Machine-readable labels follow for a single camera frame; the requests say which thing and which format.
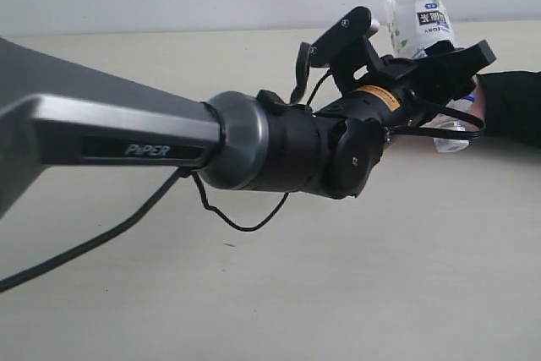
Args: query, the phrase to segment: black sleeve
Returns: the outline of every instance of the black sleeve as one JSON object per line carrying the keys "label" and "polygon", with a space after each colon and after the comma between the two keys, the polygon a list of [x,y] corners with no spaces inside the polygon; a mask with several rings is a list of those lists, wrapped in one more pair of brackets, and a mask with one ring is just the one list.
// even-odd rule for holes
{"label": "black sleeve", "polygon": [[485,135],[541,147],[541,73],[481,74],[478,82],[485,100]]}

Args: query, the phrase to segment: piper robot arm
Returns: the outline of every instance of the piper robot arm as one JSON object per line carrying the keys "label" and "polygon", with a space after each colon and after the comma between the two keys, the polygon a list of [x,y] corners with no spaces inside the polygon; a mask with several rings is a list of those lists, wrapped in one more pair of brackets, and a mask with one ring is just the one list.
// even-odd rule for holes
{"label": "piper robot arm", "polygon": [[[52,166],[179,167],[218,189],[337,200],[362,192],[399,134],[481,136],[483,121],[445,105],[495,60],[488,44],[441,41],[419,60],[379,57],[369,42],[378,28],[357,7],[302,43],[290,101],[268,90],[192,101],[0,40],[0,217]],[[301,103],[311,68],[341,93],[319,111]],[[477,130],[421,127],[440,112]]]}

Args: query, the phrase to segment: wire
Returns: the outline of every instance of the wire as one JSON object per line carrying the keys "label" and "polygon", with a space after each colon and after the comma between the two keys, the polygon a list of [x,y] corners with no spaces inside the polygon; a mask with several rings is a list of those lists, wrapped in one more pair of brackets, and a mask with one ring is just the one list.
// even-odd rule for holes
{"label": "wire", "polygon": [[306,106],[310,106],[312,104],[312,101],[314,101],[314,98],[315,98],[315,94],[318,93],[318,90],[320,89],[320,87],[323,85],[323,82],[325,82],[325,80],[327,78],[329,78],[331,76],[331,71],[328,70],[327,72],[325,72],[325,74],[320,78],[320,80],[318,80],[317,84],[315,84],[314,86],[314,89],[312,90],[312,93],[310,94],[310,97],[308,98],[308,101],[306,102]]}
{"label": "wire", "polygon": [[195,186],[197,186],[197,189],[199,190],[199,196],[201,198],[201,203],[203,204],[203,207],[207,211],[212,211],[216,213],[225,223],[227,223],[229,226],[233,227],[235,230],[239,232],[256,232],[257,230],[261,229],[265,224],[270,222],[272,218],[278,213],[278,211],[281,209],[282,206],[284,206],[284,203],[286,203],[287,197],[289,196],[289,193],[285,193],[282,197],[280,202],[278,202],[278,205],[272,210],[272,212],[263,219],[262,222],[259,224],[256,224],[252,227],[241,227],[237,223],[235,223],[233,220],[231,220],[229,217],[227,217],[223,211],[218,209],[216,206],[213,206],[209,203],[209,199],[206,195],[206,190],[203,182],[201,181],[201,178],[196,172],[192,173],[192,178],[194,179]]}
{"label": "wire", "polygon": [[186,169],[178,168],[133,215],[128,217],[122,223],[119,223],[112,229],[103,232],[102,234],[80,245],[77,245],[72,249],[64,251],[63,253],[56,255],[49,260],[43,261],[38,265],[32,266],[31,268],[27,268],[26,270],[2,279],[0,281],[0,293],[5,293],[14,287],[36,279],[38,276],[42,276],[47,272],[53,271],[59,266],[64,265],[71,260],[75,260],[77,257],[88,253],[92,249],[98,248],[104,243],[118,237],[123,232],[128,231],[131,227],[137,224],[150,211],[150,209],[152,209],[152,207],[158,203],[158,201],[160,201],[160,199],[180,178],[186,178],[188,175],[189,172],[187,172]]}

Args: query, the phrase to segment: white table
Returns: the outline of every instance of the white table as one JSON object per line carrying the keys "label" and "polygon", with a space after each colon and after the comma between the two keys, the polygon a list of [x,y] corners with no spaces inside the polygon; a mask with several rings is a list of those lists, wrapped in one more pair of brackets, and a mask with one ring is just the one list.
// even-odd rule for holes
{"label": "white table", "polygon": [[[491,70],[541,69],[541,22],[456,25]],[[322,30],[13,39],[196,100],[287,96]],[[385,32],[374,44],[388,52]],[[328,81],[316,99],[337,96]],[[58,168],[0,223],[0,276],[119,222],[170,169]],[[5,361],[541,359],[541,154],[431,139],[385,154],[357,200],[294,195],[255,234],[204,211],[191,181],[134,229],[0,296]],[[278,195],[217,192],[244,225]]]}

